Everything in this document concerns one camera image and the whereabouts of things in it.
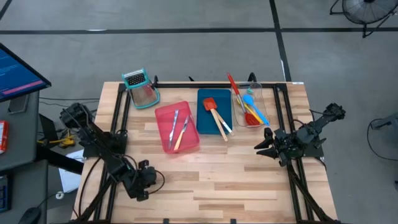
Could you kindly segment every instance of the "gray floor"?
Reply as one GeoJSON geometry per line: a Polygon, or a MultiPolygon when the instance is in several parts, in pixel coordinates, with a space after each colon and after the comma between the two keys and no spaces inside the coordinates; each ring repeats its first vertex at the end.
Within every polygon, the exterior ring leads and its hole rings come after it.
{"type": "MultiPolygon", "coordinates": [[[[277,0],[282,28],[360,27],[344,16],[329,16],[332,0],[277,0]]],[[[398,27],[392,17],[384,25],[398,27]]],[[[263,0],[13,0],[0,30],[149,29],[181,27],[273,27],[263,0]]],[[[370,120],[398,111],[396,83],[398,32],[283,33],[294,82],[305,82],[311,107],[344,106],[344,120],[327,126],[323,137],[328,178],[339,219],[347,223],[396,223],[398,163],[376,157],[368,148],[370,120]]],[[[284,81],[277,39],[270,33],[0,35],[0,41],[47,77],[48,97],[99,97],[105,81],[146,67],[161,80],[226,80],[231,72],[245,80],[284,81]]],[[[60,108],[40,105],[58,121],[60,108]]],[[[398,158],[390,127],[371,131],[375,150],[398,158]]],[[[49,193],[61,190],[50,169],[49,193]]],[[[74,195],[51,200],[48,220],[70,218],[74,195]]]]}

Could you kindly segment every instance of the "table leg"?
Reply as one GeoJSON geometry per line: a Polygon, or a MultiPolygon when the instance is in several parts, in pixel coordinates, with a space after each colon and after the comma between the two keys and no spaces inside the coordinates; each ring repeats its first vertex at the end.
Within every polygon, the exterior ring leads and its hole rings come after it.
{"type": "Polygon", "coordinates": [[[37,145],[36,161],[40,161],[43,159],[47,160],[50,165],[65,169],[75,174],[81,174],[81,172],[83,171],[84,163],[53,152],[50,149],[47,149],[46,147],[43,147],[41,145],[37,145]]]}

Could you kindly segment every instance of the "utensil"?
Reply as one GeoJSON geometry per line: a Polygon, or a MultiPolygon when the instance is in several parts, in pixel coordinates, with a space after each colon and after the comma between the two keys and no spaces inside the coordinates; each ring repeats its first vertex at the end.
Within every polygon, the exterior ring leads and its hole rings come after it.
{"type": "Polygon", "coordinates": [[[174,128],[175,128],[175,123],[177,123],[177,117],[178,117],[178,110],[175,110],[174,111],[173,129],[172,129],[172,132],[170,132],[170,135],[169,135],[169,149],[172,147],[174,128]]]}
{"type": "Polygon", "coordinates": [[[185,132],[185,130],[187,129],[187,124],[188,124],[188,120],[189,120],[189,115],[187,116],[187,118],[185,118],[185,122],[184,122],[184,126],[181,130],[180,136],[177,139],[177,142],[175,143],[175,147],[174,147],[174,151],[178,149],[178,147],[180,147],[180,143],[181,143],[181,139],[182,139],[182,134],[185,132]]]}
{"type": "MultiPolygon", "coordinates": [[[[235,91],[236,96],[238,97],[238,99],[240,100],[240,102],[243,102],[241,95],[239,94],[239,90],[236,87],[235,81],[232,78],[231,74],[229,74],[229,72],[227,73],[229,82],[231,82],[232,88],[235,91]]],[[[244,113],[244,119],[246,120],[246,123],[250,126],[254,126],[254,125],[259,125],[260,122],[258,120],[256,120],[256,118],[253,116],[253,114],[249,114],[246,109],[244,108],[244,105],[241,103],[242,106],[242,110],[244,113]]]]}
{"type": "Polygon", "coordinates": [[[216,121],[217,127],[221,133],[221,135],[223,136],[224,141],[228,141],[228,138],[225,135],[224,129],[221,126],[221,123],[217,117],[217,112],[216,112],[216,108],[217,108],[217,104],[214,101],[214,99],[212,97],[206,98],[203,100],[203,105],[205,106],[205,109],[207,111],[211,111],[211,114],[213,115],[214,120],[216,121]]]}
{"type": "Polygon", "coordinates": [[[226,122],[225,122],[224,119],[221,117],[221,115],[217,112],[217,110],[216,110],[216,113],[217,113],[217,118],[219,119],[219,121],[221,121],[221,124],[223,124],[224,127],[227,129],[227,131],[228,131],[232,136],[234,136],[235,133],[232,132],[231,128],[228,126],[228,124],[226,124],[226,122]]]}
{"type": "Polygon", "coordinates": [[[244,104],[244,107],[251,113],[253,114],[253,116],[260,122],[260,124],[264,124],[264,122],[262,122],[262,119],[258,117],[258,115],[256,114],[256,112],[254,112],[252,109],[250,109],[250,107],[247,104],[244,104]]]}
{"type": "Polygon", "coordinates": [[[262,113],[259,110],[259,108],[257,108],[257,106],[254,104],[254,99],[253,99],[253,97],[251,95],[248,95],[248,94],[243,95],[243,101],[245,103],[247,103],[248,105],[250,105],[251,107],[253,107],[254,110],[256,111],[257,115],[264,122],[264,124],[266,124],[266,126],[269,126],[269,122],[268,122],[267,118],[264,115],[262,115],[262,113]]]}

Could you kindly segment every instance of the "blue spoon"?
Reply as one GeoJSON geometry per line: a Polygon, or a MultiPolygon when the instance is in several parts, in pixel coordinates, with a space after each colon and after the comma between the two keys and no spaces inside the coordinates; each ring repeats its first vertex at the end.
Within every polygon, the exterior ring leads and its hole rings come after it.
{"type": "Polygon", "coordinates": [[[266,124],[266,126],[269,126],[269,122],[268,122],[267,118],[264,115],[262,115],[259,108],[257,108],[257,106],[255,106],[254,99],[251,95],[247,95],[247,94],[243,95],[243,101],[245,103],[247,103],[248,105],[252,106],[254,108],[254,110],[256,110],[257,115],[260,117],[260,119],[262,119],[264,124],[266,124]]]}

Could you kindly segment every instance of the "spatula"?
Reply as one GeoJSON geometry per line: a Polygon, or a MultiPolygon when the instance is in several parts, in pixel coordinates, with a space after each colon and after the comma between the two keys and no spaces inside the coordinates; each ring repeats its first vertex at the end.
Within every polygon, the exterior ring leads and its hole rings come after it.
{"type": "Polygon", "coordinates": [[[251,107],[253,107],[254,110],[256,111],[257,115],[264,122],[264,124],[266,124],[266,126],[269,126],[269,122],[268,122],[267,118],[264,115],[262,115],[262,113],[259,110],[259,108],[257,108],[257,106],[254,104],[254,99],[253,99],[253,97],[251,95],[248,95],[248,94],[243,95],[243,101],[245,103],[247,103],[248,105],[250,105],[251,107]]]}
{"type": "Polygon", "coordinates": [[[217,112],[216,112],[216,108],[217,108],[217,104],[214,101],[213,97],[209,97],[203,100],[203,105],[205,106],[205,109],[207,111],[211,111],[211,114],[213,115],[214,120],[216,121],[217,127],[221,133],[221,135],[223,136],[224,141],[228,141],[228,138],[225,135],[224,129],[221,126],[221,123],[217,117],[217,112]]]}
{"type": "MultiPolygon", "coordinates": [[[[235,94],[236,94],[236,96],[238,97],[239,101],[240,101],[240,102],[243,102],[242,97],[241,97],[241,95],[239,94],[239,90],[238,90],[238,88],[236,87],[235,81],[234,81],[234,79],[232,78],[231,74],[229,74],[229,72],[227,73],[227,76],[228,76],[229,82],[231,82],[232,88],[234,89],[235,94]]],[[[249,114],[249,113],[246,111],[246,109],[244,108],[243,103],[241,103],[241,106],[242,106],[242,110],[243,110],[243,113],[244,113],[244,119],[246,120],[246,123],[247,123],[249,126],[260,125],[260,122],[253,116],[253,114],[249,114]]]]}

